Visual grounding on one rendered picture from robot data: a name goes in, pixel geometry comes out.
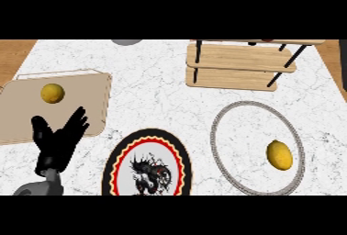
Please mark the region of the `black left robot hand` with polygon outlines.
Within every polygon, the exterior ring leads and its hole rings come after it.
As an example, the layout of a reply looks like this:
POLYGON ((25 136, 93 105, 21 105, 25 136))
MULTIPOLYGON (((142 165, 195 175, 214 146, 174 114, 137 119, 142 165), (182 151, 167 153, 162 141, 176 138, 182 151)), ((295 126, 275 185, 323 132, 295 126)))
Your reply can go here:
POLYGON ((74 155, 75 145, 81 140, 87 123, 86 109, 81 106, 72 113, 65 126, 53 131, 41 116, 31 118, 32 140, 40 148, 35 174, 43 176, 49 169, 62 173, 74 155))

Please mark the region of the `oval yellow bell pepper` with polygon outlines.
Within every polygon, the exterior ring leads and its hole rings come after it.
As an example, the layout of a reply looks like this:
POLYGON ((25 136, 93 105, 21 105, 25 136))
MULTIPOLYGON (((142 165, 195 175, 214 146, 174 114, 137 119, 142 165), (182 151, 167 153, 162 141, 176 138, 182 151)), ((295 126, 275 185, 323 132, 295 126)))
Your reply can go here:
POLYGON ((292 155, 288 145, 273 140, 267 146, 267 160, 270 165, 281 171, 286 171, 292 166, 292 155))

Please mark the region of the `grey round object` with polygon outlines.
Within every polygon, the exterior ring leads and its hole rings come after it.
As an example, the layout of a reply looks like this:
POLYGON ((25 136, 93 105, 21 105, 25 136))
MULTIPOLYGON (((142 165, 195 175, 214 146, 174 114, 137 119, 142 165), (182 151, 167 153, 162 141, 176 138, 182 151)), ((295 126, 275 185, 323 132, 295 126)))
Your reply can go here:
POLYGON ((121 46, 130 46, 130 45, 134 45, 137 44, 142 39, 112 39, 111 40, 117 45, 121 45, 121 46))

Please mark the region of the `beige cutting board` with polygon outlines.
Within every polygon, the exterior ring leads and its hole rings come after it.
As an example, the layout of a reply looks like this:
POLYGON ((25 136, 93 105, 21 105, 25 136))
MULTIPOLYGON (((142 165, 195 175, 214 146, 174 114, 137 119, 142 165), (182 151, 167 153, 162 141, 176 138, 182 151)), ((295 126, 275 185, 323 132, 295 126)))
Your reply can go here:
POLYGON ((90 123, 84 136, 97 136, 106 125, 109 89, 108 73, 12 80, 0 89, 0 145, 32 141, 34 116, 46 119, 52 130, 61 129, 81 106, 90 123), (56 104, 41 99, 47 84, 59 84, 65 91, 56 104))

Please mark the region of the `dark appliance edge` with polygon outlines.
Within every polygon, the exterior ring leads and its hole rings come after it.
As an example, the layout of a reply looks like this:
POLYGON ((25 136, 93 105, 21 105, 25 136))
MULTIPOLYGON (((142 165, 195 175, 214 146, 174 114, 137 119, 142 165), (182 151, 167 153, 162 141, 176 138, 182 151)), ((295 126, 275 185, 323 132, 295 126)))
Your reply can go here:
POLYGON ((338 40, 340 46, 340 66, 341 66, 341 81, 343 87, 347 91, 347 39, 338 40))

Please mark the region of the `black-rimmed plate with dragon print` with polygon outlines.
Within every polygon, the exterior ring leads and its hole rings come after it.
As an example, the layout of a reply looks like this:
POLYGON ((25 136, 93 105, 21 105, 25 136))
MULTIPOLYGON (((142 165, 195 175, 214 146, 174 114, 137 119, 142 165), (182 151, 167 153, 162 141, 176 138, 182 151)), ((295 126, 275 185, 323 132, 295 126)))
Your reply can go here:
POLYGON ((162 129, 140 129, 109 154, 103 196, 187 196, 190 157, 179 138, 162 129))

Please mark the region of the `white placemat with grey rim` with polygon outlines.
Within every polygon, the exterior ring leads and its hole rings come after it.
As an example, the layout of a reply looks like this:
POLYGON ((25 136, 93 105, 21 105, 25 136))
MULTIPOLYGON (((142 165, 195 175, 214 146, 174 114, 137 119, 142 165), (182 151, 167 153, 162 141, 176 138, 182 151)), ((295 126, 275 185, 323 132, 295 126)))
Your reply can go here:
POLYGON ((255 101, 227 105, 214 118, 210 131, 213 158, 223 177, 250 196, 286 196, 306 173, 306 151, 285 116, 255 101), (273 142, 288 147, 292 165, 278 170, 267 159, 273 142))

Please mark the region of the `wooden tiered shelf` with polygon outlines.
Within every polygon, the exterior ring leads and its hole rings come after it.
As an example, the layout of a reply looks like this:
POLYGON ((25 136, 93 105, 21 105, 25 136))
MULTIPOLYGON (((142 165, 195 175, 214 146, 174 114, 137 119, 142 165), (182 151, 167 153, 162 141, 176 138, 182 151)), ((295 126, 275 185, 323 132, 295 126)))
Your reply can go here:
POLYGON ((295 59, 323 39, 239 39, 247 46, 207 44, 187 46, 186 85, 192 87, 275 91, 282 73, 295 72, 295 59))

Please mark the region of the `round yellow fruit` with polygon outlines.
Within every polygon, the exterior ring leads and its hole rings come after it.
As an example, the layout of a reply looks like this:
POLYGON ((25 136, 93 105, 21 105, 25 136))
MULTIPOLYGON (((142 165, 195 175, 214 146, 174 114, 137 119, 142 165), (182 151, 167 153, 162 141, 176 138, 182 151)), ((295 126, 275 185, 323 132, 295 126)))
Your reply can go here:
POLYGON ((59 84, 47 84, 41 88, 41 100, 49 103, 58 103, 65 96, 63 88, 59 84))

